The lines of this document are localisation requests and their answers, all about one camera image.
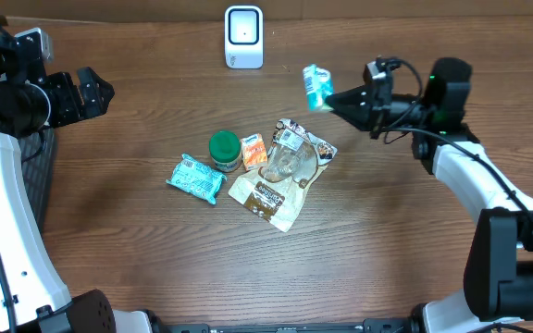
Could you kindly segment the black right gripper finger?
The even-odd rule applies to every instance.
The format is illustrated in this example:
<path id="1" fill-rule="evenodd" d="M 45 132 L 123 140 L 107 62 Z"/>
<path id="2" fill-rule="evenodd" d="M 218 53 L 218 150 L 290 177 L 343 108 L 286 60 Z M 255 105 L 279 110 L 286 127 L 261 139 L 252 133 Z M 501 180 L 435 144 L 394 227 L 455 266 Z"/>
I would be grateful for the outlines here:
<path id="1" fill-rule="evenodd" d="M 332 113 L 353 125 L 360 131 L 371 131 L 374 128 L 371 117 L 371 107 L 365 102 L 344 103 L 328 100 Z"/>
<path id="2" fill-rule="evenodd" d="M 368 96 L 365 85 L 362 85 L 329 95 L 325 102 L 330 107 L 363 106 L 367 104 Z"/>

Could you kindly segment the teal tissue pack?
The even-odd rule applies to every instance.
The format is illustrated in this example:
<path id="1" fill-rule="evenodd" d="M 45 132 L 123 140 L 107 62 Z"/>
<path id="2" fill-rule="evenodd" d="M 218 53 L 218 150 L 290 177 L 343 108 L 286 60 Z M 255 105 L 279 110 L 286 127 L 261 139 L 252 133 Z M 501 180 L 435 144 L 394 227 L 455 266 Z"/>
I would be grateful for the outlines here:
<path id="1" fill-rule="evenodd" d="M 304 89 L 309 112 L 330 112 L 326 99 L 334 93 L 333 81 L 327 69 L 311 64 L 303 69 Z"/>

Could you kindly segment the white brown snack pouch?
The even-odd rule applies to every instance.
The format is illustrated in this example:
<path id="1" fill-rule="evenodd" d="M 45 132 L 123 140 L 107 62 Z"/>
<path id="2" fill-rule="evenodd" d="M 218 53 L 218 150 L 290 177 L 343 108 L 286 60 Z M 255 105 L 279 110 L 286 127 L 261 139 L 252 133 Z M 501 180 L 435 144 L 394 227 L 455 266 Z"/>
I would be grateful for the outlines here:
<path id="1" fill-rule="evenodd" d="M 289 118 L 278 121 L 267 164 L 236 178 L 229 196 L 251 213 L 287 232 L 312 184 L 338 149 Z"/>

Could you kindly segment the orange packet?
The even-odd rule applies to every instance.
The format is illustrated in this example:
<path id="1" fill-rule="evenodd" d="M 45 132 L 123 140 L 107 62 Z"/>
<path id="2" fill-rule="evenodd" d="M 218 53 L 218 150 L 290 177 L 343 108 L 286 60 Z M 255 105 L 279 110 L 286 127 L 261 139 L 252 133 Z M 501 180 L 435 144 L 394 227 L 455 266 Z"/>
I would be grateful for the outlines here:
<path id="1" fill-rule="evenodd" d="M 242 138 L 241 145 L 242 161 L 246 171 L 267 166 L 267 150 L 260 133 Z"/>

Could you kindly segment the green lid seasoning jar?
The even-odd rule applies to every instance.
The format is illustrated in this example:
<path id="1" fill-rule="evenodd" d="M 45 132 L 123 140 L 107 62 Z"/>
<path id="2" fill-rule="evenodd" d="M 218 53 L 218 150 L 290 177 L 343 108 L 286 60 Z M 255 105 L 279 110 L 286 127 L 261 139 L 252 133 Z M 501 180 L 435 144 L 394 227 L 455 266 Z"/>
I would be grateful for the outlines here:
<path id="1" fill-rule="evenodd" d="M 242 163 L 241 142 L 231 131 L 216 132 L 209 141 L 209 153 L 216 168 L 222 172 L 235 171 Z"/>

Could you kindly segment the teal wet wipes pack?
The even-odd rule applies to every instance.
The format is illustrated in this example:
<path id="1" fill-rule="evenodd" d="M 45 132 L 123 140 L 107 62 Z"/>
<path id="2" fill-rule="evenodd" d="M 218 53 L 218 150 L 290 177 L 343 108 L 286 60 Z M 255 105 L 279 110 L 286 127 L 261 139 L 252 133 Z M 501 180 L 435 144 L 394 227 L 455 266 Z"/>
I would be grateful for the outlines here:
<path id="1" fill-rule="evenodd" d="M 217 195 L 227 177 L 188 154 L 181 155 L 182 160 L 174 167 L 166 184 L 187 192 L 196 198 L 217 204 Z"/>

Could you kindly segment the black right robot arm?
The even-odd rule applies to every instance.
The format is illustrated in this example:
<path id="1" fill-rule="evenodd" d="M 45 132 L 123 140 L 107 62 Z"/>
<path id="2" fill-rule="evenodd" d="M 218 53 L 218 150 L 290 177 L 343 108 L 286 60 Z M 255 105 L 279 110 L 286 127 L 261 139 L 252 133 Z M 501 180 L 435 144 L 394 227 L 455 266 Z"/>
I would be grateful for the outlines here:
<path id="1" fill-rule="evenodd" d="M 397 57 L 365 66 L 363 84 L 326 98 L 331 111 L 372 139 L 412 139 L 412 153 L 428 174 L 450 189 L 476 226 L 463 287 L 417 305 L 405 318 L 367 319 L 366 332 L 521 331 L 533 321 L 533 198 L 490 161 L 465 124 L 472 68 L 437 60 L 416 94 L 393 90 Z"/>

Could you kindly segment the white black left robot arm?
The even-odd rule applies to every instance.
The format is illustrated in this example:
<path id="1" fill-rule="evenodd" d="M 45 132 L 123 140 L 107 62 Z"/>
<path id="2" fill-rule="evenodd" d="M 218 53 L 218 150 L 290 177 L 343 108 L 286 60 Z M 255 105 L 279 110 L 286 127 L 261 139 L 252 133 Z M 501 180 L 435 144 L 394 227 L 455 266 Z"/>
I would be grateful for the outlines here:
<path id="1" fill-rule="evenodd" d="M 43 245 L 19 140 L 99 117 L 114 95 L 91 68 L 47 74 L 52 57 L 44 31 L 0 26 L 0 332 L 148 332 L 145 312 L 116 310 L 100 290 L 72 296 Z"/>

